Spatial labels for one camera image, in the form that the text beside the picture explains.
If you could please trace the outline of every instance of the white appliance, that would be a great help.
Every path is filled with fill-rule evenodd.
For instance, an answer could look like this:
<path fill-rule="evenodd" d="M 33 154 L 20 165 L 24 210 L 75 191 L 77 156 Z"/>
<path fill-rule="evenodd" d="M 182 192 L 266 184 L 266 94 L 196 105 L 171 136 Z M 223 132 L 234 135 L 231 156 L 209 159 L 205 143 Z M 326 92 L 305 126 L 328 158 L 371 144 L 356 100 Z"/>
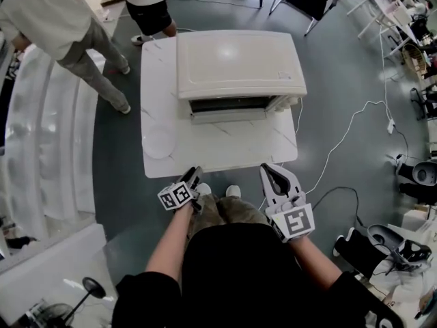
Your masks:
<path fill-rule="evenodd" d="M 180 33 L 177 50 L 178 98 L 195 124 L 265 119 L 307 94 L 290 34 Z"/>

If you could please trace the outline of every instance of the black shorts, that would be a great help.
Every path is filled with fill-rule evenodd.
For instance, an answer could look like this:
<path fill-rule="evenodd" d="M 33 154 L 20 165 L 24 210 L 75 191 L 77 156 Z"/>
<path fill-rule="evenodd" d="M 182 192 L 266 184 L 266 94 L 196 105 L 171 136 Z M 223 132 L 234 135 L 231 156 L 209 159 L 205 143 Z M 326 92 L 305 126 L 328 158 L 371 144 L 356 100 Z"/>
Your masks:
<path fill-rule="evenodd" d="M 129 15 L 137 22 L 139 29 L 145 36 L 159 33 L 171 24 L 165 0 L 147 6 L 136 6 L 126 1 L 126 6 Z"/>

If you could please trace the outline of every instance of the gray floor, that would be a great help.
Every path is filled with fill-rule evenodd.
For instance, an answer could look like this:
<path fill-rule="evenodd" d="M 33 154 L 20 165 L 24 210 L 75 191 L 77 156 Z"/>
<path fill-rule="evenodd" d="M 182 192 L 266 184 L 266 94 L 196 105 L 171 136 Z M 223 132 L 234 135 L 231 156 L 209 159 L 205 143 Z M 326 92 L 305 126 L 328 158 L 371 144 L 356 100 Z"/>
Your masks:
<path fill-rule="evenodd" d="M 257 6 L 258 0 L 232 1 Z M 169 11 L 179 27 L 196 30 L 263 29 L 291 33 L 296 45 L 308 89 L 297 135 L 299 157 L 284 166 L 299 178 L 304 190 L 313 188 L 319 178 L 329 150 L 342 138 L 350 118 L 367 100 L 383 100 L 382 60 L 379 27 L 373 26 L 363 40 L 359 31 L 369 21 L 366 9 L 346 17 L 346 12 L 360 0 L 340 0 L 339 5 L 304 38 L 309 19 L 300 12 L 280 5 L 272 16 L 272 0 L 265 0 L 261 10 L 202 3 L 168 2 Z M 151 251 L 166 228 L 171 214 L 164 211 L 156 194 L 174 178 L 150 180 L 143 171 L 139 110 L 140 48 L 130 44 L 138 33 L 130 18 L 122 18 L 114 40 L 127 56 L 132 72 L 122 76 L 106 66 L 105 74 L 124 91 L 132 113 L 116 113 L 99 100 L 94 137 L 94 193 L 97 220 L 105 227 L 109 245 L 107 255 L 113 279 L 143 270 Z M 389 45 L 384 41 L 384 49 Z M 386 61 L 390 74 L 404 71 Z M 426 156 L 427 131 L 409 101 L 414 86 L 409 76 L 398 82 L 388 81 L 388 102 L 397 128 L 405 133 L 410 155 Z M 292 109 L 297 124 L 299 106 Z M 366 224 L 398 224 L 400 215 L 414 200 L 400 196 L 387 155 L 405 152 L 406 145 L 397 133 L 387 133 L 385 108 L 369 106 L 354 120 L 346 140 L 331 154 L 328 167 L 317 189 L 308 195 L 316 203 L 336 186 L 354 187 L 360 198 L 360 216 Z M 230 184 L 240 185 L 243 198 L 256 206 L 263 200 L 257 167 L 206 174 L 217 195 Z M 335 239 L 354 225 L 355 196 L 350 191 L 331 193 L 315 211 L 316 230 L 311 238 L 321 250 L 330 254 Z"/>

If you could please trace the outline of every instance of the white desk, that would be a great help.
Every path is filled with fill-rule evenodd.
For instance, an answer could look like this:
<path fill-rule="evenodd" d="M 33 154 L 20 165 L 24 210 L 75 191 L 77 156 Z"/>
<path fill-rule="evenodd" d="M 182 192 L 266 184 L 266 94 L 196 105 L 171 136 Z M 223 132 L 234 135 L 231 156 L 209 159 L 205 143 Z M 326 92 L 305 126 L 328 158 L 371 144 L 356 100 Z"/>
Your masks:
<path fill-rule="evenodd" d="M 188 105 L 177 99 L 176 39 L 146 42 L 141 55 L 141 135 L 164 124 L 176 136 L 170 156 L 153 159 L 143 151 L 149 178 L 182 175 L 189 167 L 205 172 L 294 161 L 298 156 L 292 112 L 266 120 L 191 124 Z"/>
<path fill-rule="evenodd" d="M 357 6 L 355 6 L 353 9 L 351 9 L 347 15 L 349 16 L 353 11 L 355 11 L 357 8 L 359 8 L 360 6 L 362 6 L 362 4 L 364 4 L 365 2 L 367 2 L 369 0 L 364 0 L 361 1 Z M 414 33 L 412 32 L 411 28 L 407 25 L 401 25 L 398 20 L 393 16 L 392 13 L 386 13 L 387 8 L 390 6 L 390 2 L 388 2 L 387 0 L 373 0 L 375 1 L 376 5 L 378 6 L 378 8 L 380 9 L 380 13 L 377 14 L 370 22 L 369 24 L 367 24 L 364 29 L 358 34 L 358 39 L 361 39 L 361 37 L 363 36 L 363 34 L 370 28 L 370 26 L 372 25 L 372 23 L 374 23 L 376 20 L 380 19 L 380 18 L 386 18 L 390 21 L 390 23 L 393 24 L 393 26 L 399 27 L 407 36 L 408 38 L 403 40 L 394 50 L 392 50 L 386 57 L 389 57 L 391 55 L 393 55 L 396 51 L 400 50 L 400 48 L 405 45 L 409 40 L 412 40 L 413 42 L 415 42 L 416 44 L 418 44 L 418 41 L 416 39 L 416 37 L 414 36 Z"/>

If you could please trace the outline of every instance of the oven opening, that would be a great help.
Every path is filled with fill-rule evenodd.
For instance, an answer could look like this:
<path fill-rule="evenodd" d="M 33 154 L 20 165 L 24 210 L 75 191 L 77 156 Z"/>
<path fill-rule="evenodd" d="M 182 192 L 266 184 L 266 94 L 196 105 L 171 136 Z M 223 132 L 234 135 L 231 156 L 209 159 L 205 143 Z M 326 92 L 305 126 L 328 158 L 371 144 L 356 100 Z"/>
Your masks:
<path fill-rule="evenodd" d="M 276 96 L 223 97 L 208 100 L 191 100 L 193 113 L 236 109 L 265 109 Z"/>

